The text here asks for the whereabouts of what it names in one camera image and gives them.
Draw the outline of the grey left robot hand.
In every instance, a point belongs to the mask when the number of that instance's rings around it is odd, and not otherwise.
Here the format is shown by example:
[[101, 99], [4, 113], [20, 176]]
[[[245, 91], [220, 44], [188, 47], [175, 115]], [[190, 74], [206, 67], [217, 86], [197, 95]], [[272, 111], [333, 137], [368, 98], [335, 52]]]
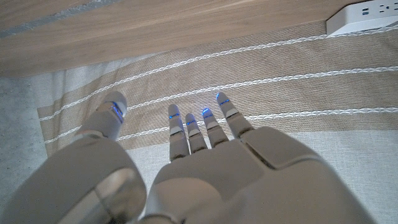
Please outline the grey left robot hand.
[[331, 166], [296, 139], [254, 128], [224, 93], [209, 109], [207, 136], [170, 105], [170, 162], [147, 188], [117, 143], [125, 97], [108, 94], [73, 141], [15, 192], [3, 223], [372, 223]]

